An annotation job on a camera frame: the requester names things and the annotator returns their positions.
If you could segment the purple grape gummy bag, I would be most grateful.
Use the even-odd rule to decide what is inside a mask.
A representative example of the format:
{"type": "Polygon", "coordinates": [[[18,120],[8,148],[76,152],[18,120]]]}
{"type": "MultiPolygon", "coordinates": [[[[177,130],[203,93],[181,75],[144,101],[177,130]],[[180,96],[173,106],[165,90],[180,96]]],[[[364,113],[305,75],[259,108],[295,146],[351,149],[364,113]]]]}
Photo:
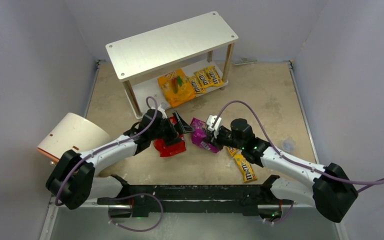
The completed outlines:
{"type": "Polygon", "coordinates": [[[194,129],[194,132],[191,134],[191,142],[194,145],[198,146],[199,148],[211,151],[215,154],[221,151],[219,147],[209,143],[209,140],[206,140],[207,124],[204,121],[194,117],[191,120],[190,126],[194,129]]]}

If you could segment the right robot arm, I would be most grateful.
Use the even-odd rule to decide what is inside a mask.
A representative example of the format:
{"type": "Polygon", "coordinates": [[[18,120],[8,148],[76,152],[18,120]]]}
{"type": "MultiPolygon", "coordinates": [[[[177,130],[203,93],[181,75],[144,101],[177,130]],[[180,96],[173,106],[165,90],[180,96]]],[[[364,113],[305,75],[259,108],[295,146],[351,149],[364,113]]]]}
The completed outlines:
{"type": "Polygon", "coordinates": [[[271,198],[312,206],[326,219],[340,223],[359,196],[341,166],[312,163],[280,151],[257,137],[246,119],[234,119],[230,128],[226,128],[219,117],[210,115],[206,134],[213,145],[238,149],[249,164],[293,179],[270,176],[263,186],[271,198]]]}

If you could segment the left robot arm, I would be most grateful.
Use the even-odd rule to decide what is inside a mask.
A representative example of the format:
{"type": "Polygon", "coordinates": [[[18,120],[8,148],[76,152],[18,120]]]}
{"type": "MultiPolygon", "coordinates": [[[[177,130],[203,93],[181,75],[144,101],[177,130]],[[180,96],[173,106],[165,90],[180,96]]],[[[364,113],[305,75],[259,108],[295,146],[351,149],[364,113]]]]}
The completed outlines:
{"type": "Polygon", "coordinates": [[[164,110],[149,109],[130,129],[115,140],[83,152],[66,150],[45,183],[55,196],[57,206],[77,209],[86,200],[93,198],[98,190],[97,174],[116,162],[138,155],[151,142],[162,140],[171,147],[182,142],[182,136],[195,130],[174,111],[172,117],[164,110]]]}

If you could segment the orange mango gummy bag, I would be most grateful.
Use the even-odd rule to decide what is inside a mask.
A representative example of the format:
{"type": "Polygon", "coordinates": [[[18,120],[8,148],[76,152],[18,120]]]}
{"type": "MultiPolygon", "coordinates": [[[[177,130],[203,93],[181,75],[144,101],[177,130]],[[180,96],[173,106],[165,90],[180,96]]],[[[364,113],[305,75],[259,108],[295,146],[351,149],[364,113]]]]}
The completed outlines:
{"type": "Polygon", "coordinates": [[[157,81],[166,101],[172,108],[193,100],[197,96],[181,68],[158,77],[157,81]]]}

